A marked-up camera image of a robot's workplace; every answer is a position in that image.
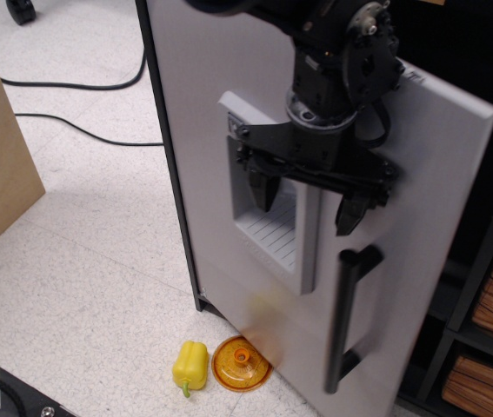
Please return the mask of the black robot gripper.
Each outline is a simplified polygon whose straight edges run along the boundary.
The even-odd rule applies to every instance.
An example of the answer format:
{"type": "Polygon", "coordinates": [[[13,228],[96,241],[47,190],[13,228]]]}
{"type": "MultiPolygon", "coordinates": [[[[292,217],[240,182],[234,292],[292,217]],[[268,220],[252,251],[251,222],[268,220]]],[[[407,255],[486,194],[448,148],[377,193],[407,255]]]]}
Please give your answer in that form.
{"type": "Polygon", "coordinates": [[[293,122],[241,123],[235,140],[258,209],[271,210],[282,178],[341,194],[337,236],[350,235],[369,209],[385,206],[399,176],[392,162],[355,138],[353,128],[323,134],[293,122]]]}

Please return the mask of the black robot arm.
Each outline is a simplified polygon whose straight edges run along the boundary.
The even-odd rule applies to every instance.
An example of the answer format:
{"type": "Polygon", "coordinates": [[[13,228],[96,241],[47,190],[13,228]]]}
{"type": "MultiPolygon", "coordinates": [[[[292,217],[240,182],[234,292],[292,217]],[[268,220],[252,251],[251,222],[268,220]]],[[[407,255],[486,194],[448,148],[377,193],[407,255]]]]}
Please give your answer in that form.
{"type": "Polygon", "coordinates": [[[195,1],[220,17],[246,13],[280,29],[295,48],[288,121],[230,126],[250,193],[269,210],[282,179],[338,193],[336,234],[351,234],[384,206],[398,177],[376,149],[388,139],[383,97],[404,65],[385,1],[195,1]]]}

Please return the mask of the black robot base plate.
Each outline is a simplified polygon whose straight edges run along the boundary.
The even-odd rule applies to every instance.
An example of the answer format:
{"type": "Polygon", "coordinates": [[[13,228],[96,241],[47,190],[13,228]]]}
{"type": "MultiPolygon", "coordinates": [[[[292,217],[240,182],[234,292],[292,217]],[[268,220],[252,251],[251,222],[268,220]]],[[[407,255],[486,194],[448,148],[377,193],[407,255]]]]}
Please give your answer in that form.
{"type": "Polygon", "coordinates": [[[2,368],[0,368],[0,381],[7,388],[7,391],[0,390],[1,408],[12,412],[15,416],[18,416],[19,412],[16,403],[12,399],[13,394],[18,402],[23,405],[26,416],[42,416],[45,408],[52,409],[52,416],[77,416],[61,403],[2,368]]]}

